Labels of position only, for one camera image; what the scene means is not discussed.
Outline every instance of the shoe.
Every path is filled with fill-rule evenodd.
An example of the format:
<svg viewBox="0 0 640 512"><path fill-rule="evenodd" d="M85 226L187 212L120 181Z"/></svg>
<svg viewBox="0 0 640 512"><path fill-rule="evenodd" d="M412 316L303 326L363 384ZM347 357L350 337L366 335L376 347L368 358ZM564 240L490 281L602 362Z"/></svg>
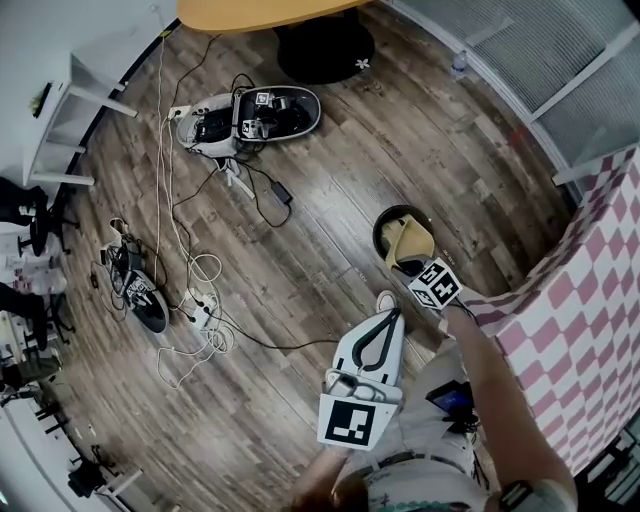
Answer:
<svg viewBox="0 0 640 512"><path fill-rule="evenodd" d="M396 300L396 296L392 291L384 290L378 295L378 300L376 301L376 312L380 313L382 311L389 311L390 309L397 308L398 301Z"/></svg>

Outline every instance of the wooden floor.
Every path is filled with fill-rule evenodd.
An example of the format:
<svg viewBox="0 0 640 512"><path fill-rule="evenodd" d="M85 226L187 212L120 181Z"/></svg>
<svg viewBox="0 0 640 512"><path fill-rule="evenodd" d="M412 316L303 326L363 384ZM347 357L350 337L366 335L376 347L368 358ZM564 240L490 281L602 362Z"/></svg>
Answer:
<svg viewBox="0 0 640 512"><path fill-rule="evenodd" d="M382 7L363 9L363 20L377 44L371 69L313 87L324 109L320 127L270 145L253 162L293 194L290 222L270 228L221 176L176 212L194 252L223 262L216 286L225 314L265 341L338 339L373 312L378 292L396 290L411 328L410 380L440 336L375 255L376 217L395 204L421 208L462 280L497 294L517 286L559 240L569 214L548 162L527 134L512 137L515 117L486 84L452 82L449 52ZM167 39L163 112L207 41L184 28ZM241 72L257 84L290 83L276 65L276 47L271 31L220 37L202 68L183 81L177 104L224 92ZM333 347L268 351L238 337L236 350L201 365L173 391L156 375L158 347L193 350L201 337L180 314L159 337L135 318L118 323L89 282L91 261L111 239L111 217L126 219L136 236L155 245L159 56L160 48L122 95L138 117L107 113L77 169L97 183L78 192L70 208L82 223L68 233L73 254L64 262L68 316L78 332L63 351L59 382L68 385L55 389L81 446L98 443L121 466L141 467L183 510L269 509L318 450L318 394ZM195 192L213 168L179 147L173 164L176 200ZM256 182L265 213L277 221L283 212L267 204L267 183ZM164 291L176 304L186 271L166 210L163 202ZM101 293L108 302L104 279ZM176 376L192 364L167 359L163 370Z"/></svg>

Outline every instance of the white power strip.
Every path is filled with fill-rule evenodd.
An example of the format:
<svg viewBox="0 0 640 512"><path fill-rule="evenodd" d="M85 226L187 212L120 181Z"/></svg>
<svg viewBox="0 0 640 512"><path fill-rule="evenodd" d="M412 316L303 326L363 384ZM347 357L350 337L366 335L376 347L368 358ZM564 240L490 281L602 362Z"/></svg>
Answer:
<svg viewBox="0 0 640 512"><path fill-rule="evenodd" d="M196 319L196 321L193 322L193 327L198 331L204 331L212 318L211 315L214 312L216 303L209 295L198 294L197 290L193 290L193 292L195 292L194 295L198 300L204 303L202 307L196 305L196 309L192 315Z"/></svg>

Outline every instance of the black baseboard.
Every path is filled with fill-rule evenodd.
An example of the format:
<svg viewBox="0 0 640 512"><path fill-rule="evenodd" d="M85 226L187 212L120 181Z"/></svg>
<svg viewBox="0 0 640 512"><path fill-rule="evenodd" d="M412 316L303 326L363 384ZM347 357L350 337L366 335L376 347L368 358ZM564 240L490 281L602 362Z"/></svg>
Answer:
<svg viewBox="0 0 640 512"><path fill-rule="evenodd" d="M180 20L176 19L165 29L165 32L166 31L173 32L179 26L180 26ZM126 82L129 81L129 79L133 76L133 74L136 71L138 71L140 66L142 66L144 61L149 58L149 55L151 55L153 50L155 50L160 45L161 42L162 42L162 37L159 35L153 40L153 42L149 46L147 46L147 48L140 54L140 56L136 59L136 61L131 65L131 67L129 67L127 72L122 76L122 78L120 79L121 84L125 84ZM119 94L120 94L120 91L117 91L114 89L113 91L111 91L111 94L109 94L109 99L115 100L118 98ZM87 128L87 131L82 137L82 140L80 141L80 144L79 144L80 146L85 146L85 147L87 146L87 144L89 143L89 139L91 139L93 132L98 127L98 124L100 124L100 121L102 120L102 117L104 116L106 111L107 111L106 107L100 107L100 110L98 111L96 116L93 118L93 120L91 121L91 124L89 125L89 128ZM81 156L82 155L80 153L75 153L73 155L71 162L69 162L69 165L67 166L67 170L65 174L73 174L73 171L76 165L78 165L78 160L80 160Z"/></svg>

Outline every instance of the checkered tablecloth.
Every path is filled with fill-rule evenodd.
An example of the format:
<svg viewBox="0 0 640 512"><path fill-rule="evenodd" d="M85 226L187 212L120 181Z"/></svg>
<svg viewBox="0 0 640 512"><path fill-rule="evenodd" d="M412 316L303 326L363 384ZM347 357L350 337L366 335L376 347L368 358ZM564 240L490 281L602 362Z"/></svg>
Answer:
<svg viewBox="0 0 640 512"><path fill-rule="evenodd" d="M603 159L523 286L466 298L550 444L577 474L640 406L640 155Z"/></svg>

